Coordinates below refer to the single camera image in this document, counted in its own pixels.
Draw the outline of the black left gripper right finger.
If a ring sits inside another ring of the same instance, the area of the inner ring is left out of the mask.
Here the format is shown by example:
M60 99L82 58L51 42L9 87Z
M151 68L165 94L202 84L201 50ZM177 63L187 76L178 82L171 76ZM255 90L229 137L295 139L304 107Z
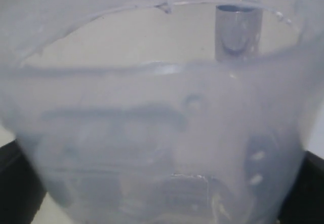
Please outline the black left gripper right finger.
M277 223L323 223L323 159L307 151Z

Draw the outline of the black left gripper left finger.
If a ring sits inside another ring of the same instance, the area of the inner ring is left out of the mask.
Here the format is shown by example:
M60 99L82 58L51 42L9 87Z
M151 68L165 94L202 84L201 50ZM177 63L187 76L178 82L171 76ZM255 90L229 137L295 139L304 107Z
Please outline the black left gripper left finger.
M46 193L18 142L1 146L1 223L32 223Z

